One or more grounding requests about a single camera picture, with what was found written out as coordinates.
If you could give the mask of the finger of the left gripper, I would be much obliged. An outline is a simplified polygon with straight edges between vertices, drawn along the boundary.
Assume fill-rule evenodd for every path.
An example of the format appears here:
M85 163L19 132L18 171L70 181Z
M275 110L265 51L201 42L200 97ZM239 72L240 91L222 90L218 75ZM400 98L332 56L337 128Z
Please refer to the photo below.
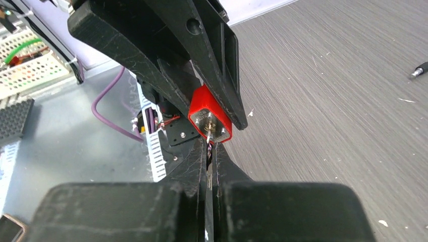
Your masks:
M146 1L190 56L193 66L239 130L248 121L239 90L239 43L218 1Z
M145 1L72 1L70 34L133 72L188 115L200 84L182 44Z

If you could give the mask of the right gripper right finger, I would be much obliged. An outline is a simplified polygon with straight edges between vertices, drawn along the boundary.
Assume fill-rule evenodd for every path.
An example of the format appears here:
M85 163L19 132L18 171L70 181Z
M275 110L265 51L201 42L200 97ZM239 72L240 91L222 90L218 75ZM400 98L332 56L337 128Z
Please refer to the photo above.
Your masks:
M359 197L338 183L254 181L212 148L214 241L375 241Z

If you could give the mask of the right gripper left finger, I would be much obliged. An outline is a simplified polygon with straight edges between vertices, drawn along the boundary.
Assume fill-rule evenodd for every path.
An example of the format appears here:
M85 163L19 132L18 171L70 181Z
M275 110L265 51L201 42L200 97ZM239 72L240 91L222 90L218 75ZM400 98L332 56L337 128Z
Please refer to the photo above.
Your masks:
M25 241L204 241L206 143L156 183L66 183L39 204Z

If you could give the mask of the red cable padlock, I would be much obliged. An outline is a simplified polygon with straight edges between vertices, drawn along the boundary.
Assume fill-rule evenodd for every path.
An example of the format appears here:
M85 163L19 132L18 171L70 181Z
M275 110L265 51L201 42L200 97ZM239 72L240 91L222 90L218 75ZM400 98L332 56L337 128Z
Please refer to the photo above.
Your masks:
M206 85L194 91L188 119L208 144L223 143L233 136L231 120Z

